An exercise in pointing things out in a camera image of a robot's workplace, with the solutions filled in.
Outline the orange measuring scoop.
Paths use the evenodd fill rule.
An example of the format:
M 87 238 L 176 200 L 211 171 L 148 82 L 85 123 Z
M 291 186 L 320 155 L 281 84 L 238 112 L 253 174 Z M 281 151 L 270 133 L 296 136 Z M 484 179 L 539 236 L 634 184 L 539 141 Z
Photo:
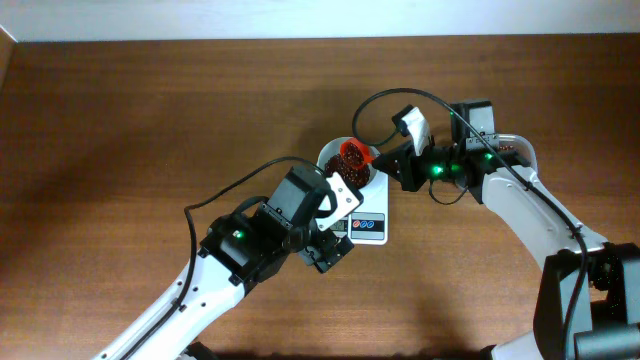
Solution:
M 367 167 L 375 159 L 370 148 L 355 138 L 349 138 L 340 145 L 339 155 L 343 167 L 355 170 Z

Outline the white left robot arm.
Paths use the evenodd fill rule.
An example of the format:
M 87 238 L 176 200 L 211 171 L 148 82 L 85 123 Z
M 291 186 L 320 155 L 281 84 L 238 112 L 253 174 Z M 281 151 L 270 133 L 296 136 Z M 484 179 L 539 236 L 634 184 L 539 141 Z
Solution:
M 192 359 L 194 339 L 291 254 L 325 273 L 354 245 L 331 227 L 364 201 L 337 173 L 294 166 L 271 196 L 254 196 L 191 239 L 190 259 L 174 283 L 100 359 Z

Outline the white digital kitchen scale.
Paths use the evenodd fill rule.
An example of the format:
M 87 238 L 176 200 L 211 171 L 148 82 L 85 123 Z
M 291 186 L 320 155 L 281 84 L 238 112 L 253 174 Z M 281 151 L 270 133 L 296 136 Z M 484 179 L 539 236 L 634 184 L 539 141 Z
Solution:
M 356 245 L 377 245 L 389 239 L 389 177 L 383 178 L 382 189 L 371 197 L 364 196 L 364 202 L 347 217 L 339 220 L 329 229 L 337 237 L 348 236 Z

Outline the red beans in bowl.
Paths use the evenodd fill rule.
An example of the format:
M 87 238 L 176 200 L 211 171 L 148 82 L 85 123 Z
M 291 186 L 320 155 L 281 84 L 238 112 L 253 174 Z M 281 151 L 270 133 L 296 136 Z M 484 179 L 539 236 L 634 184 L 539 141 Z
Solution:
M 344 181 L 349 181 L 358 189 L 365 187 L 371 177 L 367 166 L 355 169 L 348 165 L 340 154 L 332 156 L 325 164 L 324 170 L 329 176 L 337 172 Z

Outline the clear plastic food container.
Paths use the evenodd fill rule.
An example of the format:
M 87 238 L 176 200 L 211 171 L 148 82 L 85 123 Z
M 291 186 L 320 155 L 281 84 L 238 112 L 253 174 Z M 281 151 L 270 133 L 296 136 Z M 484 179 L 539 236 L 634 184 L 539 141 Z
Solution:
M 526 138 L 515 134 L 499 134 L 498 144 L 501 151 L 517 152 L 528 161 L 534 171 L 539 171 L 534 147 Z

